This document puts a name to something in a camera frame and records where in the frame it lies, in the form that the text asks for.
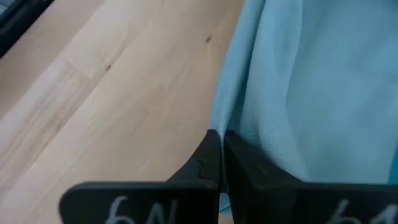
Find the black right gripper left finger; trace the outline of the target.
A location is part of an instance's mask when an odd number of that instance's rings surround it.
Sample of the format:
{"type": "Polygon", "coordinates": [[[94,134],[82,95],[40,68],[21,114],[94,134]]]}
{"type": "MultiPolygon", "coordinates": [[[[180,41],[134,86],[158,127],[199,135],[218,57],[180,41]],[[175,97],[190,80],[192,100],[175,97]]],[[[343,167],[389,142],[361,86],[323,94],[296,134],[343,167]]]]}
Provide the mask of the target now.
{"type": "Polygon", "coordinates": [[[220,137],[205,137],[189,160],[163,182],[85,182],[68,189],[63,223],[216,224],[221,182],[220,137]]]}

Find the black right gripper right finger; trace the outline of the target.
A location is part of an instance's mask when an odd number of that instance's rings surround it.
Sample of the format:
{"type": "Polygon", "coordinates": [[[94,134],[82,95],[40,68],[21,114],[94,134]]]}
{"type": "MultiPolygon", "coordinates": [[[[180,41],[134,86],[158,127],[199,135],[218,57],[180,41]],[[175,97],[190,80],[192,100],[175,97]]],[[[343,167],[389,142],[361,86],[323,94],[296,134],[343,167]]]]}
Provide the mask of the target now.
{"type": "Polygon", "coordinates": [[[233,131],[224,140],[235,223],[397,223],[397,186],[303,182],[233,131]]]}

